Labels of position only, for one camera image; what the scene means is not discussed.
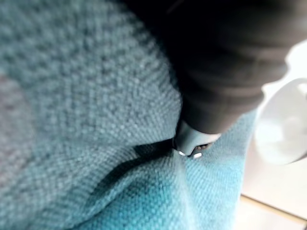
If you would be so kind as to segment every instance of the teal fabric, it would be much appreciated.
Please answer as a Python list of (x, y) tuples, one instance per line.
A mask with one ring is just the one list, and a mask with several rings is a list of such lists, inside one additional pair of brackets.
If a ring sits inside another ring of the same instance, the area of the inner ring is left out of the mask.
[(229, 230), (254, 115), (198, 160), (159, 43), (121, 1), (0, 0), (0, 230)]

